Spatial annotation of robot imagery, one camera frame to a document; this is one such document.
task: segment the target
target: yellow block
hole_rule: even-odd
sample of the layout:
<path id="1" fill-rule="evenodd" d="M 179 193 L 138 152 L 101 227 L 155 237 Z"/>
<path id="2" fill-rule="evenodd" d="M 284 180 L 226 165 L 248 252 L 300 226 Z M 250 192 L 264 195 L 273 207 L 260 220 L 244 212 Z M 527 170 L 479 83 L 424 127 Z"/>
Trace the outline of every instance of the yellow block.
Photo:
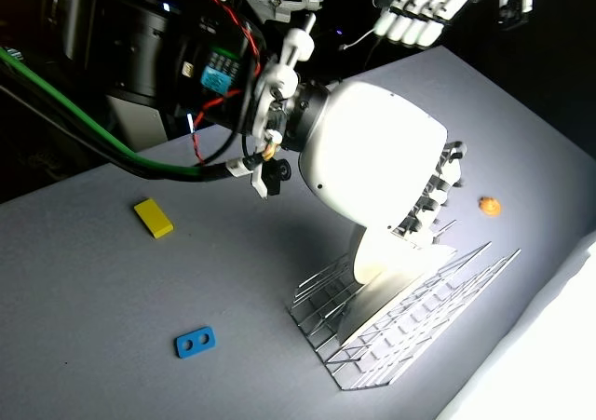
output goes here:
<path id="1" fill-rule="evenodd" d="M 174 225 L 153 199 L 149 198 L 143 203 L 137 204 L 134 210 L 151 231 L 153 237 L 160 238 L 174 230 Z"/>

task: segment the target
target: dish rack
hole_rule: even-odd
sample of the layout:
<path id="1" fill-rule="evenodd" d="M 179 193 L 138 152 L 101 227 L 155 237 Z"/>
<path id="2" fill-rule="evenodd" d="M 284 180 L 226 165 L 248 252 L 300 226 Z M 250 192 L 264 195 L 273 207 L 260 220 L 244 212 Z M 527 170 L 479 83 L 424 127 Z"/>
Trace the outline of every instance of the dish rack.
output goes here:
<path id="1" fill-rule="evenodd" d="M 291 317 L 340 389 L 391 385 L 520 253 L 467 277 L 466 268 L 490 246 L 445 265 L 344 346 L 337 340 L 339 322 L 350 300 L 365 288 L 354 279 L 348 255 L 298 286 Z"/>

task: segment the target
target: orange object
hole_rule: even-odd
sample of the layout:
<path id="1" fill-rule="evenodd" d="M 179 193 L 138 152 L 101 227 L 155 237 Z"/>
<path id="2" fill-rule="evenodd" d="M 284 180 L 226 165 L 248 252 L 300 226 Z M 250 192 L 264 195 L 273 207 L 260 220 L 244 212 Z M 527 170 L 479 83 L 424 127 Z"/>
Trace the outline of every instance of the orange object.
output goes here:
<path id="1" fill-rule="evenodd" d="M 490 217 L 496 217 L 501 213 L 501 203 L 496 198 L 483 196 L 479 204 L 481 210 Z"/>

